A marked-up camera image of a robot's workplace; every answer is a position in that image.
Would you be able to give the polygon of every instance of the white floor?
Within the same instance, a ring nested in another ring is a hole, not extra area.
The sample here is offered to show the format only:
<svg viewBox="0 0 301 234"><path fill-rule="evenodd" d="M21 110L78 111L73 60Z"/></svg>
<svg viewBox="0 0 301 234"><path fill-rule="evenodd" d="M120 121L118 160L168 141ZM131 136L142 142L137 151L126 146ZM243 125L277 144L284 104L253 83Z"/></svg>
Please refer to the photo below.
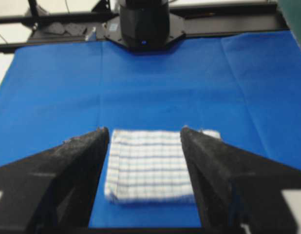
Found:
<svg viewBox="0 0 301 234"><path fill-rule="evenodd" d="M265 1L269 0L176 0L171 3L171 6ZM67 0L67 5L70 12L89 12L97 2L98 0ZM116 0L110 0L110 2L113 10ZM37 3L51 14L68 12L65 0L37 0ZM0 0L0 17L13 15L22 16L25 14L28 7L28 0ZM0 24L0 34L7 43L18 43L27 41L31 34L31 30L20 23ZM0 37L0 44L6 42ZM14 55L0 54L0 84L13 56Z"/></svg>

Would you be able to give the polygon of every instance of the blue cloth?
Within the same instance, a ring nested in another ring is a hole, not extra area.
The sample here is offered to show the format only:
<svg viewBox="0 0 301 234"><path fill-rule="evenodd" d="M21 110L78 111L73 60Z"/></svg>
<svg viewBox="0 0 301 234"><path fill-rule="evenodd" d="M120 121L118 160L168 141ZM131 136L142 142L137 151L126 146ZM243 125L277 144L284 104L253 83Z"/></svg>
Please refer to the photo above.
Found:
<svg viewBox="0 0 301 234"><path fill-rule="evenodd" d="M0 165L94 130L184 125L301 169L301 52L290 32L188 39L134 55L111 42L19 49L0 87ZM119 206L91 227L197 227L195 205Z"/></svg>

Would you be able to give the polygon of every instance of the black aluminum frame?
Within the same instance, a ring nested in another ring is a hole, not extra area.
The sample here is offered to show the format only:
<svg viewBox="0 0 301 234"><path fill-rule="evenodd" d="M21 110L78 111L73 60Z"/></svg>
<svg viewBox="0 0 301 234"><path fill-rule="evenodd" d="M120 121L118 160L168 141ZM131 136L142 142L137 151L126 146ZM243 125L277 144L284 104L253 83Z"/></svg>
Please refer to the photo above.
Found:
<svg viewBox="0 0 301 234"><path fill-rule="evenodd" d="M89 13L51 14L41 16L37 10L36 0L28 0L31 16L0 17L0 23L23 23L25 25L36 24L31 37L25 43L0 44L0 52L13 53L24 46L42 45L50 43L85 42L85 37L45 37L34 39L35 30L53 22L106 22L117 14L110 8L98 7ZM243 32L264 32L288 30L281 12L277 10L277 4L248 3L225 4L197 7L171 7L170 12L185 18L185 31L187 38L230 36Z"/></svg>

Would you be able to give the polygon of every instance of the checkered cloth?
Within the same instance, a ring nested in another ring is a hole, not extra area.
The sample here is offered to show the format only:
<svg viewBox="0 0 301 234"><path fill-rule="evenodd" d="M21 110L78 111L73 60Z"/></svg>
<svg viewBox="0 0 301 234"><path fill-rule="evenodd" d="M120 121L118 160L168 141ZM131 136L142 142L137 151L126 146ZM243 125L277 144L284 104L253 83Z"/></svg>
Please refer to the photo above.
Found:
<svg viewBox="0 0 301 234"><path fill-rule="evenodd" d="M104 194L115 203L194 202L180 132L114 130Z"/></svg>

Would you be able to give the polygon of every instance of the cable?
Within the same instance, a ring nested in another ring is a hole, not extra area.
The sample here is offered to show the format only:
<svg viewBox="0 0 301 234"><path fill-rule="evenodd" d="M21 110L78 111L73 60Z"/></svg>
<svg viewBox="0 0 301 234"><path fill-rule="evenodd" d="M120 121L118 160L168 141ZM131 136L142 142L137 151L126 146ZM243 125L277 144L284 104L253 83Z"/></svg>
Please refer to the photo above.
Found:
<svg viewBox="0 0 301 234"><path fill-rule="evenodd" d="M69 8L68 8L68 4L67 4L67 0L65 0L65 4L66 4L66 8L67 8L68 14L70 14L70 11L69 11Z"/></svg>
<svg viewBox="0 0 301 234"><path fill-rule="evenodd" d="M8 44L8 42L6 41L6 39L4 39L4 37L0 34L0 37L2 38L2 40L5 41L6 44Z"/></svg>

